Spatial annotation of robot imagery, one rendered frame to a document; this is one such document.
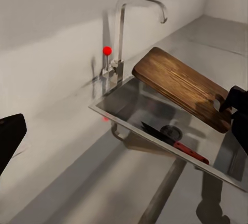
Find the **cutting board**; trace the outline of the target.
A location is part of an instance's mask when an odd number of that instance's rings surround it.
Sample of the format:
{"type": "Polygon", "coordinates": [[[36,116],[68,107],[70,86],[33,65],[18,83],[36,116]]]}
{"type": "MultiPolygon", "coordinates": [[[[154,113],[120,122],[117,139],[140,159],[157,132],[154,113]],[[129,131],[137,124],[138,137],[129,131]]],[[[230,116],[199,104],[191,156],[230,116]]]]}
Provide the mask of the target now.
{"type": "Polygon", "coordinates": [[[229,92],[166,51],[153,47],[132,71],[133,76],[158,91],[215,130],[226,133],[231,129],[232,107],[217,111],[229,92]]]}

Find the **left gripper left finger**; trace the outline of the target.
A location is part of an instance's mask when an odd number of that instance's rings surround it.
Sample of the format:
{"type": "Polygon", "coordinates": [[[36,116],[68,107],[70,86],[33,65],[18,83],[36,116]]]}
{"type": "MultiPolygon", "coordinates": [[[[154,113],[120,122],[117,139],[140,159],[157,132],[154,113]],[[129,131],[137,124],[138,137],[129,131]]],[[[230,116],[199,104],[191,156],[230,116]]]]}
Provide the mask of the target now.
{"type": "Polygon", "coordinates": [[[0,119],[0,175],[27,134],[22,113],[0,119]]]}

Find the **parer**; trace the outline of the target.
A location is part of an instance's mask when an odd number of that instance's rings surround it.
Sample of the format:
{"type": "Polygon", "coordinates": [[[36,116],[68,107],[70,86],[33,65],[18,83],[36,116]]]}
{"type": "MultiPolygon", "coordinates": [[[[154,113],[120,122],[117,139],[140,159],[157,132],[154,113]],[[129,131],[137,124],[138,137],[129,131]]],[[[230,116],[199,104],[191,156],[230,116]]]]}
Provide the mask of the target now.
{"type": "Polygon", "coordinates": [[[148,124],[146,124],[145,122],[142,122],[144,127],[146,127],[146,129],[150,130],[152,133],[154,133],[156,136],[158,136],[159,138],[163,139],[165,142],[167,142],[168,144],[170,144],[172,147],[202,161],[205,164],[209,164],[208,159],[204,158],[203,156],[201,156],[200,154],[192,151],[191,149],[189,149],[188,147],[178,143],[177,141],[175,141],[172,137],[167,136],[167,134],[159,132],[158,130],[152,128],[151,126],[149,126],[148,124]]]}

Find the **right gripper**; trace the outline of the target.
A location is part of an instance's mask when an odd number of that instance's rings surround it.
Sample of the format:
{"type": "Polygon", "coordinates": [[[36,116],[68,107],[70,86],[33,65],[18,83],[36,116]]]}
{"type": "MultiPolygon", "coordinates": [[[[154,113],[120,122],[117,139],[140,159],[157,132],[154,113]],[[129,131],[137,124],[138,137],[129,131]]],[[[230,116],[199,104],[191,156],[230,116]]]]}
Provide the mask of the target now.
{"type": "Polygon", "coordinates": [[[234,107],[237,109],[237,112],[231,116],[232,120],[238,113],[248,115],[248,91],[245,91],[244,89],[235,85],[230,90],[224,103],[221,105],[219,112],[224,111],[229,107],[234,107]]]}

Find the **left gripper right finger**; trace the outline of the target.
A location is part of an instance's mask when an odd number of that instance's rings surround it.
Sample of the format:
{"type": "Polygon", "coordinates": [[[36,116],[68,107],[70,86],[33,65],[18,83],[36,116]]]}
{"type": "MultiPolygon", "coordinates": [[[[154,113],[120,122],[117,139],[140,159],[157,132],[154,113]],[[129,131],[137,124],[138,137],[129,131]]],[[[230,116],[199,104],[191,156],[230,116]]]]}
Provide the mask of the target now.
{"type": "Polygon", "coordinates": [[[231,122],[231,130],[248,155],[248,115],[236,114],[231,122]]]}

